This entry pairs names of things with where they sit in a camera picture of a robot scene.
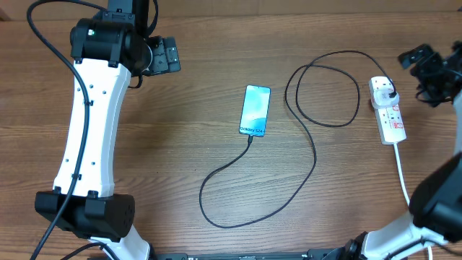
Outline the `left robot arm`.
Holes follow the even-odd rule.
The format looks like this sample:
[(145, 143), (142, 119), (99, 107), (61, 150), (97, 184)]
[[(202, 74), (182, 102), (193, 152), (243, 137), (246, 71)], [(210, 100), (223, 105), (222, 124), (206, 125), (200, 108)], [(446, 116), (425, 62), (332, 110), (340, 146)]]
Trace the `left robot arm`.
[(154, 259), (134, 227), (135, 201), (117, 194), (113, 155), (121, 105), (131, 79), (178, 72), (174, 38), (154, 35), (147, 0), (110, 1), (70, 33), (74, 101), (61, 167), (35, 210), (60, 228), (101, 248), (109, 259)]

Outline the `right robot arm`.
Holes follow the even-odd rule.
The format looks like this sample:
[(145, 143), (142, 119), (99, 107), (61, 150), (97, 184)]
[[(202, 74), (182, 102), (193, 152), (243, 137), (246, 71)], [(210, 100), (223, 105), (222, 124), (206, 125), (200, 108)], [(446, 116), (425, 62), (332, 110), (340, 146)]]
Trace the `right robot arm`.
[[(442, 58), (427, 44), (402, 53), (398, 60), (419, 80), (418, 93), (432, 107), (452, 103), (461, 116), (461, 42)], [(461, 128), (454, 155), (415, 189), (408, 211), (385, 227), (364, 232), (327, 259), (406, 259), (427, 247), (445, 248), (461, 241)]]

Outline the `blue Galaxy smartphone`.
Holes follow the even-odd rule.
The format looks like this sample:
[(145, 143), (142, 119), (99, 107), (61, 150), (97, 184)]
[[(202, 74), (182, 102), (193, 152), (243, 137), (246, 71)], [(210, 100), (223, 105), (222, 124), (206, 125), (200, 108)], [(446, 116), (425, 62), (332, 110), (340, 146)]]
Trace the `blue Galaxy smartphone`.
[(256, 85), (245, 88), (243, 109), (240, 118), (239, 133), (254, 137), (263, 137), (269, 112), (271, 89)]

